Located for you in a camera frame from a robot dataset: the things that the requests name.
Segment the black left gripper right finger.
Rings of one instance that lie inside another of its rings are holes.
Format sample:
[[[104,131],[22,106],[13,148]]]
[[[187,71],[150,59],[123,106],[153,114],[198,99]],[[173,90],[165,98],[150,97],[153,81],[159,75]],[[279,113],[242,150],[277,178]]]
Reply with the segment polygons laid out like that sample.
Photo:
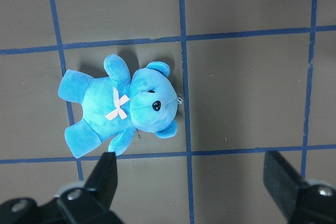
[[[306,180],[277,151],[265,153],[263,183],[287,223],[335,223],[335,187]]]

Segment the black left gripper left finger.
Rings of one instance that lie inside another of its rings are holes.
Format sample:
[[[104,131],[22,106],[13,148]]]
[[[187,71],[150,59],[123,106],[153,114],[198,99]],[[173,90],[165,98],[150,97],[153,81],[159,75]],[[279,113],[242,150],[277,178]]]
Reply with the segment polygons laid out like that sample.
[[[64,191],[57,206],[66,223],[117,223],[110,210],[116,189],[116,155],[105,152],[84,185]]]

